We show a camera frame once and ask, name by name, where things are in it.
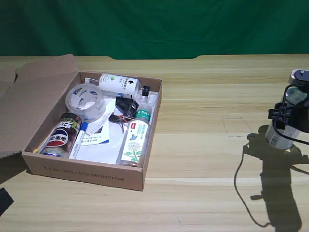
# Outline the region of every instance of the cardboard box lid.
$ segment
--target cardboard box lid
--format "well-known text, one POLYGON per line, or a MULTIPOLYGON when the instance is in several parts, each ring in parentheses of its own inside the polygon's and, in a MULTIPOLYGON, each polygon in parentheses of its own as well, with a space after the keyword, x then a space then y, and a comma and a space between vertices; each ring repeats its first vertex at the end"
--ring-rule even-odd
POLYGON ((16 68, 7 66, 0 70, 0 98, 13 85, 16 78, 16 68))
POLYGON ((77 74, 72 54, 23 67, 16 82, 0 98, 0 159, 27 147, 77 74))

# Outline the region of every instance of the pepsi can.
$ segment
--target pepsi can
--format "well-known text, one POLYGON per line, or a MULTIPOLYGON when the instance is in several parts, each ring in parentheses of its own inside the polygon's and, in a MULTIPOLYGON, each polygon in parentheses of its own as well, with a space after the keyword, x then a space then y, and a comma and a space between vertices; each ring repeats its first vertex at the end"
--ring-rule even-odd
POLYGON ((61 116, 42 154, 68 158, 80 130, 82 120, 72 113, 61 116))

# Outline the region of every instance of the clear plastic bottle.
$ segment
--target clear plastic bottle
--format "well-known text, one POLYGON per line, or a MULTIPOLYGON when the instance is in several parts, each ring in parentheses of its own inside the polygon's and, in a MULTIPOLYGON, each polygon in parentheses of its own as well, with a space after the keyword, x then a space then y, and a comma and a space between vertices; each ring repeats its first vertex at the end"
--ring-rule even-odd
MULTIPOLYGON (((288 106, 294 106, 294 105, 297 105, 299 102, 303 101, 306 97, 307 97, 307 94, 305 92, 299 90, 297 87, 291 87, 287 90, 285 99, 286 99, 286 103, 288 106)), ((299 130, 295 129, 294 127, 288 126, 288 125, 285 125, 284 130, 278 129, 278 131, 282 133, 283 135, 289 136, 294 139, 300 133, 299 130)), ((286 150, 290 148, 294 143, 294 141, 292 140, 279 136, 274 130, 272 121, 266 131, 265 138, 271 146, 277 149, 286 150)))
POLYGON ((129 123, 118 154, 117 165, 143 166, 152 112, 152 108, 147 101, 147 97, 142 98, 135 119, 129 123))

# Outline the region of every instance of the blue pen cap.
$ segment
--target blue pen cap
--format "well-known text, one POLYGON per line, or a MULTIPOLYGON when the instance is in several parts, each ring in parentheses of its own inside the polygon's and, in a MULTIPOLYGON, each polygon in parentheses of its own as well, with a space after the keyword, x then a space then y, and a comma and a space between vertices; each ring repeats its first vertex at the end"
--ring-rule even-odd
POLYGON ((81 131, 86 131, 87 130, 87 127, 88 127, 88 123, 87 122, 83 122, 82 125, 81 125, 81 131))

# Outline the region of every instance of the red and blue label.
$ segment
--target red and blue label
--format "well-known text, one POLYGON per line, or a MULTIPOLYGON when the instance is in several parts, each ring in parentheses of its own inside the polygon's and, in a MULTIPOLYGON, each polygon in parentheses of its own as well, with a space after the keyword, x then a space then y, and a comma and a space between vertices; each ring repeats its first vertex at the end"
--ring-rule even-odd
POLYGON ((46 147, 63 146, 68 140, 68 133, 64 129, 57 129, 50 137, 46 147))

